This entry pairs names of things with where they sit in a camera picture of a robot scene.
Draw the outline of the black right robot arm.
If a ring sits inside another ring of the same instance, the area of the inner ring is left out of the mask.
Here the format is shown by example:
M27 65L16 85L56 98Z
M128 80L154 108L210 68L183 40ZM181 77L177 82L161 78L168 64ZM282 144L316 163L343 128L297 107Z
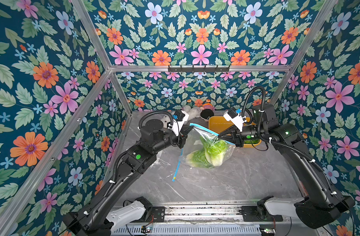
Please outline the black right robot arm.
M343 195L327 177L323 168L311 156L305 139L292 124L280 124L273 105L265 103L253 106L246 125L245 110L255 87L248 93L242 110L229 109L223 117L233 125L219 134L219 139L243 147L250 139L260 139L271 144L282 154L299 178L306 192L303 198L281 199L268 196L258 201L257 217L268 219L276 215L298 218L311 229L318 229L337 220L342 213L354 207L354 199Z

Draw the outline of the clear zipper bag blue seal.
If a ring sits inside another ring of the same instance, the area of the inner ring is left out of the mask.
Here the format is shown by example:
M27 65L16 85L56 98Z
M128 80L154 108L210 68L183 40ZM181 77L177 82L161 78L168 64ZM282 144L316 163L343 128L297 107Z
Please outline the clear zipper bag blue seal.
M180 161L192 168L214 169L231 158L235 145L199 124L190 125Z

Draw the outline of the green chinese cabbage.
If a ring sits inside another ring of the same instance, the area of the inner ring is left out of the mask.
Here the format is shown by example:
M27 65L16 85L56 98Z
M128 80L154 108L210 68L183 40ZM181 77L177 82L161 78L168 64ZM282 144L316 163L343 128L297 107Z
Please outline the green chinese cabbage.
M187 165L195 168L210 169L213 167L205 156L204 149L194 151L186 156L185 162Z
M201 143L203 144L205 156L208 162L213 165L213 167L221 166L230 145L219 139L201 139Z
M246 140L244 140L245 144L254 145L254 146L258 145L260 142L261 142L260 139L246 139Z

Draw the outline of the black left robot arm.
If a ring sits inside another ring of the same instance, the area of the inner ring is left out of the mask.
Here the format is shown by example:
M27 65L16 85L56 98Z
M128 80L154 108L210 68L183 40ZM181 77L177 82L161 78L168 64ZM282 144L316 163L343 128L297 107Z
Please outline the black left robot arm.
M148 218L152 205L144 197L113 210L124 192L156 161L157 154L167 147L182 148L191 127L185 125L185 111L152 111L138 124L140 139L121 153L113 166L112 176L99 192L77 212L63 218L66 228L76 236L110 236L130 222Z

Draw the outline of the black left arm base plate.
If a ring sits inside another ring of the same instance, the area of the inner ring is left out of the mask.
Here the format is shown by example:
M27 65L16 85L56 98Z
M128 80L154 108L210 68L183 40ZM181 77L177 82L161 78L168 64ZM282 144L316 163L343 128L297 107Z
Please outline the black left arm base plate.
M153 222L164 222L166 208L164 206L153 206L147 209L143 216L137 220L138 222L153 223Z

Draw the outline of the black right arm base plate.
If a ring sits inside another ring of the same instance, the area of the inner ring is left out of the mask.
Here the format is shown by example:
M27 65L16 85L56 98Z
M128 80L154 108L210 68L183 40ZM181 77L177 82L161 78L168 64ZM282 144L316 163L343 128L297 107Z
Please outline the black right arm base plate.
M265 208L264 204L267 200L274 196L267 196L257 202L255 206L241 206L239 213L243 216L245 222L283 222L281 215L272 215Z

